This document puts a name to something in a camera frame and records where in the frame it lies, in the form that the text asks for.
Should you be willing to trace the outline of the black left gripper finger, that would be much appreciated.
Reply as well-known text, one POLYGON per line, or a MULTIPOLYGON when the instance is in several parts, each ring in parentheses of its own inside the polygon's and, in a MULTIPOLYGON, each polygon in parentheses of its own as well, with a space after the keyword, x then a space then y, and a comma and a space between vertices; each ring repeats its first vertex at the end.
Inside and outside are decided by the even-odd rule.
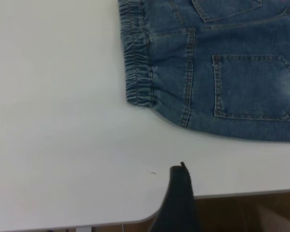
POLYGON ((170 168, 170 181, 150 232, 200 232, 189 171, 184 162, 170 168))

